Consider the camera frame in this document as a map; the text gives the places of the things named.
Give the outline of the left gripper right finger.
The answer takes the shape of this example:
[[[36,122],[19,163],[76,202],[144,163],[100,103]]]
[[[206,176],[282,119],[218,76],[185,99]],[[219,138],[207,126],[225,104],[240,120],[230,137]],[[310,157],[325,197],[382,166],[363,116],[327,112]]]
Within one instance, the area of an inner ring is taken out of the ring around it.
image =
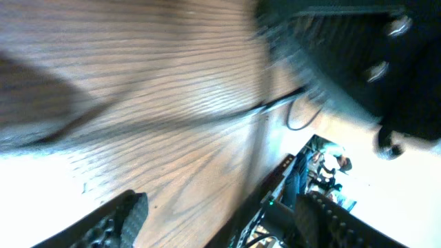
[[[297,197],[294,222],[309,247],[405,248],[318,193]]]

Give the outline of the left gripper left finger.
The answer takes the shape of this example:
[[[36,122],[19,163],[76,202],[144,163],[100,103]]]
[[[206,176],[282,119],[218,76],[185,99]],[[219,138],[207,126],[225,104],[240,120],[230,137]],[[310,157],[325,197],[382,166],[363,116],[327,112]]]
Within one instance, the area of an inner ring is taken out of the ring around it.
[[[147,194],[130,189],[34,247],[132,248],[147,217]]]

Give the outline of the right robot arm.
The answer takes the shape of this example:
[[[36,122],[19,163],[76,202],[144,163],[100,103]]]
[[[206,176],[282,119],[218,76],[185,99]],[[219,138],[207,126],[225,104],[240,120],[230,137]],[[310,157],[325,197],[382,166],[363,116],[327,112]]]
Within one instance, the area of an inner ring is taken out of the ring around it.
[[[394,134],[440,152],[439,1],[259,1],[254,14],[313,100],[378,126],[380,158],[403,153]]]

